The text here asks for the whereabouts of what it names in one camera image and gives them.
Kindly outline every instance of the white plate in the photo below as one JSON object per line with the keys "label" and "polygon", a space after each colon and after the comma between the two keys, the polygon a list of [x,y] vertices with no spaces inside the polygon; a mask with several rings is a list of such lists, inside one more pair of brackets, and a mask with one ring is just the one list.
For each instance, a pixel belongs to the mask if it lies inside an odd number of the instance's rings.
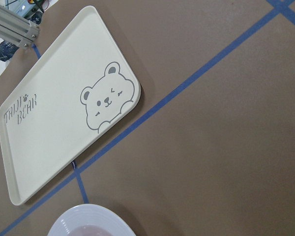
{"label": "white plate", "polygon": [[130,112],[140,93],[96,9],[83,8],[0,107],[11,202],[34,195]]}
{"label": "white plate", "polygon": [[77,229],[83,231],[83,228],[102,229],[102,232],[89,235],[135,236],[118,215],[107,208],[93,204],[83,204],[67,210],[53,224],[47,236],[87,236],[87,233],[75,234]]}

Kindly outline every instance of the bear ear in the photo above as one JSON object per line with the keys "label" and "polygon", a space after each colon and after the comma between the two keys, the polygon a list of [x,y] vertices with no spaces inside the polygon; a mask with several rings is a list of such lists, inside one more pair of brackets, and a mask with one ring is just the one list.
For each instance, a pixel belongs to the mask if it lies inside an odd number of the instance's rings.
{"label": "bear ear", "polygon": [[80,96],[80,101],[83,105],[86,105],[87,104],[87,100],[88,100],[88,97],[89,97],[89,93],[90,91],[92,90],[91,87],[86,87],[83,89],[82,93],[81,93],[81,96]]}
{"label": "bear ear", "polygon": [[109,74],[115,74],[120,72],[120,65],[118,62],[111,62],[105,69],[105,76]]}

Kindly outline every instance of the silver metal frame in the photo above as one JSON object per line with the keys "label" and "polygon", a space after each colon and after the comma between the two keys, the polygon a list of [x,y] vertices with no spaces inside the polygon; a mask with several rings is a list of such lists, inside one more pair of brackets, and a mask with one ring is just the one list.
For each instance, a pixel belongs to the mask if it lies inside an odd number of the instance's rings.
{"label": "silver metal frame", "polygon": [[27,49],[38,37],[39,27],[0,6],[0,38]]}

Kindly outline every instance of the white tray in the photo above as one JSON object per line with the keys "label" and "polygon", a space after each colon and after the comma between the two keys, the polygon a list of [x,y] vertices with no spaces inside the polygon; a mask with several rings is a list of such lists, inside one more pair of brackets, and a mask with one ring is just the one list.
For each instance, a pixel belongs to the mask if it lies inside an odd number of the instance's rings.
{"label": "white tray", "polygon": [[34,195],[130,112],[140,93],[96,9],[83,8],[0,107],[11,202]]}

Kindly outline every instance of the bear drawing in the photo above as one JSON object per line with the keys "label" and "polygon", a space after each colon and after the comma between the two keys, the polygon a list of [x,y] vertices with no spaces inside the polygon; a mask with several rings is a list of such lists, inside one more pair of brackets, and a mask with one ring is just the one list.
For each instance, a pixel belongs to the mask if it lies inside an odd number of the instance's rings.
{"label": "bear drawing", "polygon": [[109,63],[104,76],[92,87],[85,87],[80,95],[80,101],[85,105],[88,127],[99,133],[103,123],[111,123],[121,115],[126,103],[133,102],[133,96],[133,82],[120,73],[119,63]]}

